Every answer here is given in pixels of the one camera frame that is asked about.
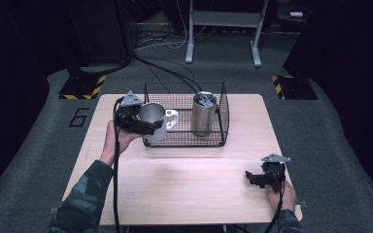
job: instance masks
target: stainless steel tumbler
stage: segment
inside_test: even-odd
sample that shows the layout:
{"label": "stainless steel tumbler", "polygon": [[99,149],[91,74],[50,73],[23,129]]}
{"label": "stainless steel tumbler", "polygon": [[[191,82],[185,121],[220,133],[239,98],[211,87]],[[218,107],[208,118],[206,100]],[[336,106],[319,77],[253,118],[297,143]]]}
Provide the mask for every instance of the stainless steel tumbler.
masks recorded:
{"label": "stainless steel tumbler", "polygon": [[196,136],[207,136],[211,133],[216,107],[217,97],[211,92],[201,91],[193,96],[190,129]]}

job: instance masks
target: metal frame leg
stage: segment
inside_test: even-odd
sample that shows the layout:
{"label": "metal frame leg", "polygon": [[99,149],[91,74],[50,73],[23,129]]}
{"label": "metal frame leg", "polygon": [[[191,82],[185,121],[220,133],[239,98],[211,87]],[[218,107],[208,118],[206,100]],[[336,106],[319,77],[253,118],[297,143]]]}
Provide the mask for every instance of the metal frame leg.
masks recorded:
{"label": "metal frame leg", "polygon": [[189,40],[186,49],[186,63],[192,62],[193,56],[193,0],[189,0]]}
{"label": "metal frame leg", "polygon": [[251,41],[251,50],[253,52],[253,60],[254,60],[254,65],[256,68],[261,67],[261,59],[259,57],[259,51],[258,51],[258,41],[259,41],[259,35],[261,34],[262,30],[262,24],[265,18],[265,12],[266,12],[266,7],[268,6],[268,0],[265,0],[263,5],[262,5],[262,11],[259,17],[259,22],[258,26],[256,28],[256,33],[254,36],[254,40]]}

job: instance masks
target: white metal stand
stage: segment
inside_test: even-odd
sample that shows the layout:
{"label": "white metal stand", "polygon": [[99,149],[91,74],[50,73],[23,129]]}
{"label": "white metal stand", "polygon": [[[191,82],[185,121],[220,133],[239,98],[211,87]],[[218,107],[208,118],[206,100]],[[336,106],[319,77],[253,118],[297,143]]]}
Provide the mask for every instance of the white metal stand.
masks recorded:
{"label": "white metal stand", "polygon": [[192,62],[194,46],[194,25],[212,26],[235,26],[256,28],[254,39],[251,41],[251,50],[255,67],[261,67],[258,52],[258,41],[262,24],[265,18],[266,7],[269,0],[264,0],[260,13],[227,13],[227,12],[204,12],[193,10],[193,0],[189,1],[189,40],[186,49],[186,63]]}

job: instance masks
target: camouflage sleeve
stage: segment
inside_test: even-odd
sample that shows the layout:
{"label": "camouflage sleeve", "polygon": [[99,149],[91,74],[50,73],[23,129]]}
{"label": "camouflage sleeve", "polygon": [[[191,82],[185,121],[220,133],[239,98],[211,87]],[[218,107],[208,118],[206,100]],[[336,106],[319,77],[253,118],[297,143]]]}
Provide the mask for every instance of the camouflage sleeve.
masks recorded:
{"label": "camouflage sleeve", "polygon": [[280,212],[277,220],[279,233],[302,233],[301,224],[295,214],[290,210]]}
{"label": "camouflage sleeve", "polygon": [[53,216],[47,233],[97,232],[113,169],[95,160]]}

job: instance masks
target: cable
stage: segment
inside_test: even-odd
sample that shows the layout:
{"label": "cable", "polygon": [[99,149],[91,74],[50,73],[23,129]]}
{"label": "cable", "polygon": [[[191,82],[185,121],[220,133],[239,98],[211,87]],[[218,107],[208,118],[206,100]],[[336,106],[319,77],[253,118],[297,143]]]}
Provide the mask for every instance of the cable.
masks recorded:
{"label": "cable", "polygon": [[153,64],[153,63],[151,63],[151,62],[149,62],[149,61],[146,61],[146,60],[140,58],[139,56],[137,56],[136,54],[134,55],[134,58],[137,59],[137,60],[139,60],[139,61],[141,61],[141,62],[143,62],[143,63],[146,64],[146,65],[148,64],[148,65],[150,65],[150,66],[152,66],[152,67],[155,67],[155,68],[157,68],[157,69],[160,69],[160,70],[162,70],[162,71],[165,71],[165,72],[167,72],[167,73],[169,73],[169,74],[171,74],[171,75],[174,75],[175,77],[179,78],[181,81],[183,81],[184,83],[186,83],[187,85],[189,85],[189,87],[190,87],[191,89],[193,89],[193,91],[195,91],[195,93],[198,92],[198,91],[193,87],[193,85],[196,85],[196,86],[199,88],[199,90],[202,91],[202,88],[201,88],[201,86],[199,86],[198,83],[196,83],[195,81],[193,81],[192,79],[190,79],[190,78],[188,78],[188,77],[186,77],[186,76],[183,76],[183,75],[178,74],[178,73],[176,73],[176,72],[174,72],[174,71],[171,71],[171,70],[168,70],[168,69],[166,69],[166,68],[163,68],[163,67],[158,66],[158,65],[156,65],[156,64]]}
{"label": "cable", "polygon": [[240,230],[242,230],[243,232],[245,232],[245,233],[251,233],[250,231],[248,231],[247,229],[245,229],[244,227],[241,227],[241,226],[239,226],[239,225],[233,225],[235,228],[237,228],[237,229],[240,229]]}
{"label": "cable", "polygon": [[179,43],[184,44],[185,42],[167,42],[167,43],[162,43],[162,44],[153,44],[153,45],[137,48],[135,50],[143,50],[143,49],[146,49],[146,48],[149,48],[149,47],[154,47],[154,46],[167,46],[168,44],[175,45],[175,44],[179,44]]}
{"label": "cable", "polygon": [[277,206],[277,211],[275,212],[274,216],[272,217],[271,222],[269,223],[268,227],[265,229],[264,233],[269,233],[274,226],[275,222],[278,219],[278,216],[280,215],[281,208],[283,207],[283,196],[284,196],[284,191],[286,189],[286,186],[284,184],[284,189],[282,188],[282,185],[277,179],[277,176],[271,171],[270,168],[268,168],[269,172],[274,176],[275,183],[277,183],[278,187],[280,188],[280,201],[278,202]]}
{"label": "cable", "polygon": [[114,132],[115,132],[115,156],[114,156],[114,216],[115,228],[117,233],[120,233],[119,215],[118,215],[118,166],[119,166],[119,130],[117,128],[116,111],[119,100],[115,102],[113,112]]}
{"label": "cable", "polygon": [[[212,0],[211,1],[211,8],[210,8],[210,12],[213,10],[213,8],[214,8],[214,0]],[[205,26],[203,26],[202,27],[202,29],[193,37],[193,39],[195,40],[195,38],[197,38],[200,34],[201,34],[201,32],[202,31],[204,31],[204,29],[205,29],[205,27],[206,27],[207,25],[205,25]]]}
{"label": "cable", "polygon": [[88,72],[88,71],[82,71],[82,72],[90,74],[90,75],[104,76],[104,75],[114,73],[118,70],[121,70],[123,67],[125,67],[127,65],[128,62],[129,61],[122,62],[118,67],[111,68],[111,69],[108,69],[108,70],[103,70],[103,71],[98,71],[98,72]]}
{"label": "cable", "polygon": [[183,64],[177,63],[175,61],[163,59],[163,58],[146,57],[145,59],[163,60],[163,61],[166,61],[166,62],[170,62],[170,63],[176,64],[176,65],[179,65],[179,66],[183,67],[184,69],[186,69],[192,75],[192,80],[195,82],[195,75],[185,65],[183,65]]}
{"label": "cable", "polygon": [[160,36],[154,36],[153,33],[163,33],[160,30],[152,31],[152,30],[145,30],[141,31],[140,34],[145,34],[145,38],[142,38],[136,45],[136,50],[143,49],[149,45],[153,45],[153,42],[155,41],[165,41],[165,40],[172,40],[177,37],[177,34],[175,32],[169,32],[165,35]]}
{"label": "cable", "polygon": [[185,31],[185,37],[184,37],[184,41],[181,43],[180,46],[178,47],[171,47],[169,44],[168,44],[168,47],[171,48],[171,49],[179,49],[180,47],[182,47],[186,42],[187,42],[187,27],[186,27],[186,23],[184,22],[184,18],[183,18],[183,15],[181,14],[181,8],[180,8],[180,2],[177,0],[177,7],[178,7],[178,12],[180,13],[180,17],[181,17],[181,21],[183,22],[183,26],[184,26],[184,31]]}
{"label": "cable", "polygon": [[162,85],[163,85],[163,87],[168,91],[168,93],[171,93],[171,91],[166,87],[166,85],[161,81],[161,79],[158,77],[158,75],[156,74],[156,72],[153,70],[153,68],[151,68],[151,66],[150,65],[148,65],[148,64],[145,64],[150,70],[151,70],[151,72],[153,72],[153,75],[156,77],[156,79],[160,82],[160,83],[162,83]]}

